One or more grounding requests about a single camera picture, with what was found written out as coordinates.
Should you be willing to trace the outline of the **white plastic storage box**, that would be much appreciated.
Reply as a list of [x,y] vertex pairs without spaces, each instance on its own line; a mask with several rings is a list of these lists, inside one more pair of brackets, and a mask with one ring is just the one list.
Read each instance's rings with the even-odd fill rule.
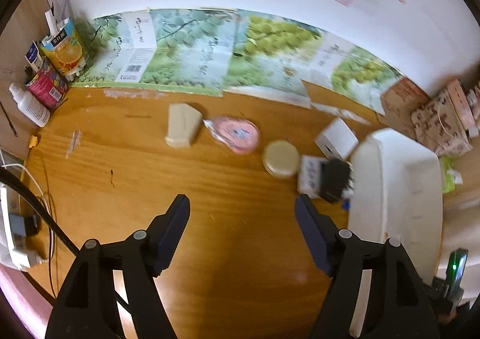
[[431,284],[442,238],[439,158],[394,129],[380,129],[358,145],[351,163],[348,229],[370,242],[398,239],[422,281]]

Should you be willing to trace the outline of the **black power adapter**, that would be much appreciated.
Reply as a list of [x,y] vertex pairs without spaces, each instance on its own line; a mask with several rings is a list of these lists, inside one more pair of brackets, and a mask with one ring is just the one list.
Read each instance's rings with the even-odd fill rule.
[[321,166],[320,197],[328,203],[341,200],[343,190],[349,184],[351,168],[341,159],[329,159]]

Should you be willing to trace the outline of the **white dotted box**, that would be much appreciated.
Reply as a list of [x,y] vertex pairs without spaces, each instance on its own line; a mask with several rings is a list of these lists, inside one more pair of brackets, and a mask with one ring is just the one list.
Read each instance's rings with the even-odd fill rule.
[[298,169],[297,188],[300,194],[306,194],[309,198],[320,198],[321,174],[326,158],[302,155]]

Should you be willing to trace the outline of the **round beige tin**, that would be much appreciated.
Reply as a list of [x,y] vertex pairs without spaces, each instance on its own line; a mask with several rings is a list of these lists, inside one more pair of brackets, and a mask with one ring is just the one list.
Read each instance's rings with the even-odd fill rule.
[[288,179],[295,176],[299,170],[300,154],[292,143],[275,140],[264,148],[262,162],[270,175]]

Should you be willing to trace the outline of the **beige wedge box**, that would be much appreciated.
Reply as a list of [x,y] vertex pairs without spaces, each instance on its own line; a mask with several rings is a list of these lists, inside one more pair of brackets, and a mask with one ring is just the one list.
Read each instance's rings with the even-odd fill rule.
[[197,137],[203,115],[187,103],[173,103],[168,109],[168,131],[165,141],[172,148],[190,147]]

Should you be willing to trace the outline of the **pink round packet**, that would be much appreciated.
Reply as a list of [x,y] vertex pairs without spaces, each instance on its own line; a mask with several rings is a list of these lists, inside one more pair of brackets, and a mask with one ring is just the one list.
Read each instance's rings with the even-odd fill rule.
[[250,154],[260,143],[259,129],[249,120],[222,115],[204,120],[203,124],[219,143],[226,145],[236,154]]

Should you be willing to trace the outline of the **green tissue pack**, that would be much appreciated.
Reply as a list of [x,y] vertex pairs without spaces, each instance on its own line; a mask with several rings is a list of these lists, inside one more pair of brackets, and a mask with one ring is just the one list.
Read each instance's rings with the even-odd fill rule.
[[446,156],[439,158],[440,169],[442,173],[442,193],[449,194],[454,191],[458,185],[462,185],[463,177],[460,172],[454,168],[452,160]]

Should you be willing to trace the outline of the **device with green light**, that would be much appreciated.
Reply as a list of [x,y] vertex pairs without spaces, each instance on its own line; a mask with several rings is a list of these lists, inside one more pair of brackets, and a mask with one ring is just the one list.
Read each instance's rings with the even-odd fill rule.
[[448,284],[447,299],[452,300],[458,294],[468,259],[469,251],[459,248],[450,253],[446,269]]

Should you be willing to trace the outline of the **white power strip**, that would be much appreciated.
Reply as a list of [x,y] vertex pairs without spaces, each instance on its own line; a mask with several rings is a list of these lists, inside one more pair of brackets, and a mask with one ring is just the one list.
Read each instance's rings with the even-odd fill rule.
[[35,225],[33,213],[20,210],[20,196],[1,184],[1,264],[26,271],[42,262],[37,251],[27,247],[29,226]]

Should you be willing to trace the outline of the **patterned tote bag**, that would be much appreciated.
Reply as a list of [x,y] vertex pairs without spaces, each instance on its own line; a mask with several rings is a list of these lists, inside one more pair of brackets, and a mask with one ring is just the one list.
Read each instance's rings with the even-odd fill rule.
[[438,157],[458,158],[473,149],[446,90],[411,113],[416,140]]

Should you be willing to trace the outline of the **white spray bottle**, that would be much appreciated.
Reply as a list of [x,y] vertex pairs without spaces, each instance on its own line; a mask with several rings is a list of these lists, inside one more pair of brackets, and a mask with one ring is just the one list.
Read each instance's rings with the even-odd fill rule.
[[41,104],[30,92],[24,90],[16,83],[9,86],[12,98],[15,100],[18,109],[36,126],[44,128],[50,120],[50,111]]

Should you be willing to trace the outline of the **red pen cup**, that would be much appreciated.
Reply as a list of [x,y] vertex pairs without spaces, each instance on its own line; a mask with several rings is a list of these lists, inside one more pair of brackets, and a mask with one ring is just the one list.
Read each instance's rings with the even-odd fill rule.
[[45,60],[37,71],[32,65],[27,65],[25,73],[27,75],[24,83],[26,90],[47,109],[53,111],[64,101],[68,92],[68,83],[48,60]]

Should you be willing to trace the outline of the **grape poster sheet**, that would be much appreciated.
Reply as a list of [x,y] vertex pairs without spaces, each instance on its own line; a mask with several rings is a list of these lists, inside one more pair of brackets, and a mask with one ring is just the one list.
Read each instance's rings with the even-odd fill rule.
[[147,9],[76,23],[89,59],[76,87],[125,87],[307,107],[307,84],[382,113],[400,72],[297,20],[242,9]]

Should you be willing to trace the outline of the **pink case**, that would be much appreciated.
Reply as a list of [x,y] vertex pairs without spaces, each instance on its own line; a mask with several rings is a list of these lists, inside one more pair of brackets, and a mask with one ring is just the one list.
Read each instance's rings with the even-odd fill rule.
[[456,116],[470,137],[479,136],[479,87],[465,91],[458,79],[447,85],[448,95]]

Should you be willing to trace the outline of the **orange juice carton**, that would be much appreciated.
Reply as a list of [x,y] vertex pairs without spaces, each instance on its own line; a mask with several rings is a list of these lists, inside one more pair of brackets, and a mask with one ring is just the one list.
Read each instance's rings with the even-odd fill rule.
[[89,59],[89,53],[71,18],[53,36],[41,40],[41,51],[59,74],[78,76]]

